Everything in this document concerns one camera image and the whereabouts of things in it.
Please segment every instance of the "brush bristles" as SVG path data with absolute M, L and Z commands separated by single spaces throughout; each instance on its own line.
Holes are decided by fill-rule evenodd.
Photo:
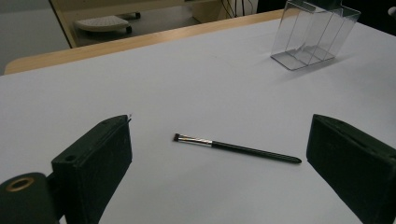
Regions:
M 175 133 L 175 137 L 174 137 L 174 141 L 175 142 L 178 142 L 178 138 L 180 137 L 180 134 L 179 133 Z

